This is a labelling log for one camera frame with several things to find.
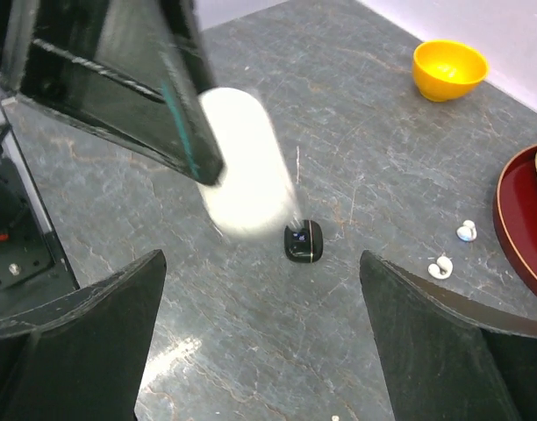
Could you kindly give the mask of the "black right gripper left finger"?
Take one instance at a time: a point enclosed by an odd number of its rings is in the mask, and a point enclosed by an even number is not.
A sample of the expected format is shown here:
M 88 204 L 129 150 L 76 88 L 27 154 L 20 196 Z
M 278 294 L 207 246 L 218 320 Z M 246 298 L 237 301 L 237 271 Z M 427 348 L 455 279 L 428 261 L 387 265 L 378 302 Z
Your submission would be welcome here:
M 0 319 L 0 420 L 134 420 L 166 273 L 153 250 Z

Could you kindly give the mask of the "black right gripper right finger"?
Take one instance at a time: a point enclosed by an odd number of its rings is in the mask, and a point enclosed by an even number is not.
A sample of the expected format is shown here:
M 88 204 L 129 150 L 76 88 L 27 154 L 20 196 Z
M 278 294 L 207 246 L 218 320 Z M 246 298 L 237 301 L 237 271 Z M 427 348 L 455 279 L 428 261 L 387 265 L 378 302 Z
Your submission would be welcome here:
M 362 294 L 397 420 L 537 420 L 537 321 L 366 250 Z

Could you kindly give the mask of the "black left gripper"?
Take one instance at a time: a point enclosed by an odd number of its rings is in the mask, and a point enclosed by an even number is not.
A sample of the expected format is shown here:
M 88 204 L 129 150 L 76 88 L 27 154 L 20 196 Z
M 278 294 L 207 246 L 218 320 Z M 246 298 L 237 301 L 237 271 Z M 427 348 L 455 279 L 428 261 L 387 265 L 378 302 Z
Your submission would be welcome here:
M 2 1 L 0 87 L 206 186 L 224 167 L 191 1 Z

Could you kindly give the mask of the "white clip earbud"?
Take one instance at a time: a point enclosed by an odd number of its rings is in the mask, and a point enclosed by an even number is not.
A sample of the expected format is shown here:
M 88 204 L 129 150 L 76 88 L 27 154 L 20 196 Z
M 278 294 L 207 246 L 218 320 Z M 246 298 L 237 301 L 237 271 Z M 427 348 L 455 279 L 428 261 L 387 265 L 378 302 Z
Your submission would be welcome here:
M 476 224 L 472 220 L 464 220 L 456 230 L 457 237 L 464 242 L 473 242 L 477 238 Z
M 452 261 L 446 255 L 442 255 L 428 266 L 427 272 L 436 280 L 446 280 L 453 273 L 453 269 Z

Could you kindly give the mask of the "white earbud charging case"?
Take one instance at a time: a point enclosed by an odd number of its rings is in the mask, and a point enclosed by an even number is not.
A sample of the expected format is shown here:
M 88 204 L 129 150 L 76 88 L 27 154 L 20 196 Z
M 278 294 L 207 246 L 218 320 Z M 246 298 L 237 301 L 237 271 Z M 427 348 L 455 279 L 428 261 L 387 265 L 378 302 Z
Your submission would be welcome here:
M 199 97 L 224 161 L 215 185 L 199 185 L 211 221 L 225 236 L 257 239 L 299 225 L 302 212 L 268 112 L 235 88 Z

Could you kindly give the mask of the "black earbud charging case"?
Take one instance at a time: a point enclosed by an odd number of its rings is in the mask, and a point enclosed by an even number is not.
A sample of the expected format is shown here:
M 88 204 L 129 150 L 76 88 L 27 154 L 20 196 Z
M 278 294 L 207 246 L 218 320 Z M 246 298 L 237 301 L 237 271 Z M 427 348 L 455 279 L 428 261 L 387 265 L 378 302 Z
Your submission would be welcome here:
M 295 231 L 286 227 L 283 236 L 287 258 L 297 263 L 313 263 L 323 254 L 324 240 L 321 226 L 310 219 Z

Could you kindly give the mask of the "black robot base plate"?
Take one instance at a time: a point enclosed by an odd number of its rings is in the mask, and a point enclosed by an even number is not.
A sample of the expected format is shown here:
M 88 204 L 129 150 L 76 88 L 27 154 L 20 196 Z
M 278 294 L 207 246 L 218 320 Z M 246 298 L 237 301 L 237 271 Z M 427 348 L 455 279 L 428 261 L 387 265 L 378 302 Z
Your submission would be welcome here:
M 77 289 L 0 99 L 0 319 Z

